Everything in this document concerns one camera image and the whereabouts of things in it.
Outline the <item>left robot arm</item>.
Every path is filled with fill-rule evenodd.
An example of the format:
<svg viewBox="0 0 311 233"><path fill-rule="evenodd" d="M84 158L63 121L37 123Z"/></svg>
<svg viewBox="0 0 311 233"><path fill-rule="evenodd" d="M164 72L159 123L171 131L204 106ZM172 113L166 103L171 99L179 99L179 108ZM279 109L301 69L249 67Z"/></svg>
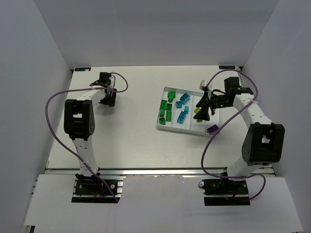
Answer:
<svg viewBox="0 0 311 233"><path fill-rule="evenodd" d="M115 106L115 76L101 72L99 79L93 82L91 89L76 99L67 99L64 109L64 131L72 140L80 161L80 172L77 179L92 179L97 173L97 166L91 136L95 132L94 106L98 103L109 107Z"/></svg>

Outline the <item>lime 2x2 lego brick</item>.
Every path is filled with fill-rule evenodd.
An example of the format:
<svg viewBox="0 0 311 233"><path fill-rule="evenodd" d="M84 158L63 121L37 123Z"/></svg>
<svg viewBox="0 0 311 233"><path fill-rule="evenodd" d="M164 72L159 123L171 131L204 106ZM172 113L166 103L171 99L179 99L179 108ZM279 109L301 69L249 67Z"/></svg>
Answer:
<svg viewBox="0 0 311 233"><path fill-rule="evenodd" d="M195 108L195 110L194 110L194 113L198 113L198 112L200 112L200 110L201 110L201 108Z"/></svg>

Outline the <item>teal square lego brick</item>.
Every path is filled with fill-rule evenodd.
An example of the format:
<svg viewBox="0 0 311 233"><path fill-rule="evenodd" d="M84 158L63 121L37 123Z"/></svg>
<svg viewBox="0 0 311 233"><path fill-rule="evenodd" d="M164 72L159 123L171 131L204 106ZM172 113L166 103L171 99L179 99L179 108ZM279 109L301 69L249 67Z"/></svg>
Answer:
<svg viewBox="0 0 311 233"><path fill-rule="evenodd" d="M189 107L188 106L185 106L184 107L184 112L187 114L189 112Z"/></svg>

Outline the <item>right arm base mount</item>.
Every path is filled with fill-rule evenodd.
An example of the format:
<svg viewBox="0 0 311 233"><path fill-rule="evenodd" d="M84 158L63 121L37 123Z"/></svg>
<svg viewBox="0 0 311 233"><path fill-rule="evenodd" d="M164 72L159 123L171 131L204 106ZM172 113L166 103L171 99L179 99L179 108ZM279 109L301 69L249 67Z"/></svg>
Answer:
<svg viewBox="0 0 311 233"><path fill-rule="evenodd" d="M198 183L204 191L205 206L249 206L250 198L246 181L205 179Z"/></svg>

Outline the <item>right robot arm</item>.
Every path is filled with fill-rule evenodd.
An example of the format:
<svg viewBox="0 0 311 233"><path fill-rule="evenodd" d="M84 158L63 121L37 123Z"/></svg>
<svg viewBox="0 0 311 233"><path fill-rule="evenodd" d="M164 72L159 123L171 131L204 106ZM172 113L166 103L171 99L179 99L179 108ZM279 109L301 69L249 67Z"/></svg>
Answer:
<svg viewBox="0 0 311 233"><path fill-rule="evenodd" d="M225 177L244 180L255 170L280 161L285 128L282 124L273 123L264 114L253 91L240 86L239 78L229 77L224 80L224 85L224 92L214 95L208 83L201 82L200 89L204 94L196 104L200 110L194 119L209 121L215 110L221 108L234 107L238 111L248 131L242 144L242 154L226 169Z"/></svg>

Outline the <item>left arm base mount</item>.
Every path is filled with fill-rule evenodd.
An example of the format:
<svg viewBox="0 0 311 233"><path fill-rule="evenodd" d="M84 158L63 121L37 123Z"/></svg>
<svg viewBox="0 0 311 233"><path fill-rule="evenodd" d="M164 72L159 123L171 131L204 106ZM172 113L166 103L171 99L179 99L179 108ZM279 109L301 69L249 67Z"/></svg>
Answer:
<svg viewBox="0 0 311 233"><path fill-rule="evenodd" d="M117 203L121 198L122 180L107 179L106 184L97 177L75 174L72 203Z"/></svg>

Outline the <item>teal 2x4 lego brick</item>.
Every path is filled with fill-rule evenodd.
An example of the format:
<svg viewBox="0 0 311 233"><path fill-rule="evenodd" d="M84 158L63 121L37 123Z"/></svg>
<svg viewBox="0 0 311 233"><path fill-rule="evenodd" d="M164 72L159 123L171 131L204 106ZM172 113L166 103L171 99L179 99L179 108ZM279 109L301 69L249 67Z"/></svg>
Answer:
<svg viewBox="0 0 311 233"><path fill-rule="evenodd" d="M184 111L181 111L178 118L177 118L177 123L183 124L185 118L186 118L186 113Z"/></svg>

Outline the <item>teal small lego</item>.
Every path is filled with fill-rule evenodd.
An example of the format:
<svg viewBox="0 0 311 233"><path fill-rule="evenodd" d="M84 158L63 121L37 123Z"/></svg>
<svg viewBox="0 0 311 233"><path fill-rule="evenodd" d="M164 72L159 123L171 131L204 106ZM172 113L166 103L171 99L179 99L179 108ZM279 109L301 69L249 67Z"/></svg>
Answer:
<svg viewBox="0 0 311 233"><path fill-rule="evenodd" d="M182 108L182 102L181 101L176 101L175 102L175 106L176 106L177 109Z"/></svg>

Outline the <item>green 2x4 lego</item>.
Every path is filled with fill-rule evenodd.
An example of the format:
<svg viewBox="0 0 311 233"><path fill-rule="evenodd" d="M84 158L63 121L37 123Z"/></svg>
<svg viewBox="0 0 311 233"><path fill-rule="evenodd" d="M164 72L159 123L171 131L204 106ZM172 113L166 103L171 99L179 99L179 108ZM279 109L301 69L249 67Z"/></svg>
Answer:
<svg viewBox="0 0 311 233"><path fill-rule="evenodd" d="M166 107L167 107L167 101L166 100L161 100L161 103L160 103L160 110L166 110Z"/></svg>
<svg viewBox="0 0 311 233"><path fill-rule="evenodd" d="M172 121L172 111L166 111L166 114L165 114L165 119L166 121L168 122L171 122Z"/></svg>

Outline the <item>green square lego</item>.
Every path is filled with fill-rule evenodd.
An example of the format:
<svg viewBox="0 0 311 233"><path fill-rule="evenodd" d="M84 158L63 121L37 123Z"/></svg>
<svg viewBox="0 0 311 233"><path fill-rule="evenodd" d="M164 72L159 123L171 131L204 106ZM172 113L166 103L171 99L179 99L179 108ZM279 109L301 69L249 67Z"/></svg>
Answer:
<svg viewBox="0 0 311 233"><path fill-rule="evenodd" d="M171 111L172 110L172 104L170 104L170 103L167 103L167 105L166 105L166 110L167 111Z"/></svg>
<svg viewBox="0 0 311 233"><path fill-rule="evenodd" d="M160 117L164 117L164 116L165 116L165 110L164 110L164 109L161 109L161 110L160 110L159 116L160 116Z"/></svg>

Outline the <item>teal curved large lego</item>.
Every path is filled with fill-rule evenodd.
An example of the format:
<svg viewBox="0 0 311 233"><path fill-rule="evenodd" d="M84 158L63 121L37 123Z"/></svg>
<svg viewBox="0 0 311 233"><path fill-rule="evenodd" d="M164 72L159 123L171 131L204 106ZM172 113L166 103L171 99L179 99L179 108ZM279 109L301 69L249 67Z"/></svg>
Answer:
<svg viewBox="0 0 311 233"><path fill-rule="evenodd" d="M180 97L180 101L182 104L185 104L188 100L190 99L190 95L188 93L184 93L181 97Z"/></svg>

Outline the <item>green curved lego brick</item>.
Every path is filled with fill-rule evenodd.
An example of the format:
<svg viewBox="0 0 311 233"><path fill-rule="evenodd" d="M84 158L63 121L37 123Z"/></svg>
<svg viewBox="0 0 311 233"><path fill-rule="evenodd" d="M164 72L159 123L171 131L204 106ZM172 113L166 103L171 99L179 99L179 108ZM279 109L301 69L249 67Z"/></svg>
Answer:
<svg viewBox="0 0 311 233"><path fill-rule="evenodd" d="M168 92L167 98L168 98L168 102L172 102L176 97L176 93L173 91Z"/></svg>

